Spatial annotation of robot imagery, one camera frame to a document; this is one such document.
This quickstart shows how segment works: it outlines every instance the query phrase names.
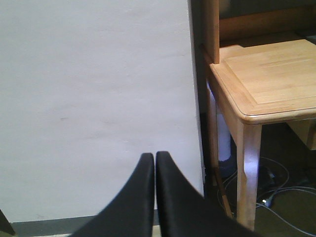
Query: power cord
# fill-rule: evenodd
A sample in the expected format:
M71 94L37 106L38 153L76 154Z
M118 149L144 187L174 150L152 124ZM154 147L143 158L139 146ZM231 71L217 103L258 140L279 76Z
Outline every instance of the power cord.
M304 233L304 234L306 234L306 235L308 235L308 236L314 236L314 237L316 237L316 235L314 235L314 234L312 234L312 233L309 233L309 232L306 232L306 231L303 231L303 230L301 230L300 228L298 228L298 227L292 225L292 224L289 223L287 220L285 220L283 217L281 217L279 214L277 214L275 211L273 211L271 208L269 208L269 207L267 207L267 206L265 206L265 205L263 205L263 204L260 204L260 203L257 203L257 205L258 205L258 206L261 206L261 207L264 207L265 209L269 210L269 211L272 212L275 216L277 216L280 220L282 220L284 223L288 224L290 227L296 229L297 231L302 232L302 233Z
M301 191L301 192L306 192L306 193L309 193L309 194L312 194L312 195L315 195L316 196L316 193L310 191L310 190L313 190L313 191L316 191L315 188L311 188L311 187L303 187L303 186L292 186L292 187L286 187L284 188L284 185L288 182L289 178L290 178L290 173L289 171L286 169L286 167L284 165L282 165L281 163L275 161L275 160L272 160L270 158L267 158L267 157L260 157L260 158L263 158L263 159L266 159L266 160L269 160L269 161L272 161L274 163L277 163L279 166L281 166L286 174L287 174L287 178L286 180L276 189L273 189L273 190L269 190L263 194L261 194L260 196L257 197L257 200L260 199L262 196L268 194L268 193L272 193L268 198L266 199L263 199L262 200L262 203L256 203L256 208L259 208L259 207L264 207L265 209L269 210L270 212L272 212L275 216L277 216L280 220L282 220L284 223L288 224L289 226L291 226L292 228L296 229L297 231L299 232L302 232L308 236L313 236L313 237L316 237L315 234L312 234L312 233L309 233L309 232L306 232L294 225L292 225L291 223L289 223L288 221L286 221L284 218L282 218L279 214L277 214L275 211L273 211L270 206L272 204L272 200L274 198L274 196L278 193L282 193L282 192L286 192L286 191ZM229 176L224 182L223 184L225 184L225 190L227 189L227 187L229 186L229 184L235 180L237 177L237 171L235 171L231 176ZM221 201L220 201L220 197L219 197L219 190L217 191L217 200L219 202L219 204L223 207Z

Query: wooden table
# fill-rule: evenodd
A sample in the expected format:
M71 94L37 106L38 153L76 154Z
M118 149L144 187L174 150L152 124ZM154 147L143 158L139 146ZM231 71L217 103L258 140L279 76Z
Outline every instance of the wooden table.
M237 145L237 221L253 230L262 125L316 118L316 45L290 31L249 35L219 46L217 3L210 3L206 8L213 13L206 26L211 34L203 52L211 163L216 170L219 108Z

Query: wooden panel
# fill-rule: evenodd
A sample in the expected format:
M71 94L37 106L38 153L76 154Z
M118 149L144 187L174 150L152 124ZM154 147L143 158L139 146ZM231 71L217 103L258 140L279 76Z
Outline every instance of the wooden panel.
M225 62L257 104L316 96L316 46L306 40L257 46Z
M204 45L212 58L219 63L219 0L204 0Z
M231 53L226 52L224 55L228 57L233 55L230 58L240 60L240 64L237 63L237 66L236 63L230 65L220 63L211 67L221 87L227 89L242 114L258 116L296 111L298 114L293 113L292 115L297 116L301 110L313 109L313 113L316 115L316 90L312 89L316 85L316 65L313 63L316 59L316 45L301 39L248 48L237 45L223 48L223 50L231 51ZM245 62L245 58L255 54L258 54L256 59L260 62L256 68L252 65L251 60L246 60L250 65ZM295 68L296 70L291 71L294 75L289 75L281 69L288 67L288 63L292 60L298 60L300 63L298 63L299 67ZM260 72L264 64L269 65L272 62L274 65L271 64L270 71ZM309 66L305 67L304 62L308 62ZM288 78L281 77L283 74L292 78L291 83L287 84ZM265 84L265 81L269 80L269 76L272 76L275 81L269 81L271 84ZM286 91L288 95L282 95L285 87L288 90Z
M316 119L292 121L288 125L310 150L316 150Z
M316 6L304 6L220 20L220 41L315 26Z

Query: table leg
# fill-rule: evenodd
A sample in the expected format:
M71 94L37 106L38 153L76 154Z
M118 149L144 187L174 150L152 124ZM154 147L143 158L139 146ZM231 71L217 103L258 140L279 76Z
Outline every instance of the table leg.
M237 221L254 230L260 156L261 125L238 123Z
M208 86L206 80L207 90L207 130L208 130L208 143L210 149L210 161L212 169L218 168L218 137L217 137L217 109L215 98ZM212 172L213 186L216 186L215 174Z

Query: baseboard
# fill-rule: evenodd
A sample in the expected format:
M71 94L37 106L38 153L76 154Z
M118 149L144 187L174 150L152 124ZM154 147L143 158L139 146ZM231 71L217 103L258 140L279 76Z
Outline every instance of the baseboard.
M73 233L94 216L74 217L57 220L11 223L19 237L56 236ZM159 225L158 212L154 210L154 226Z

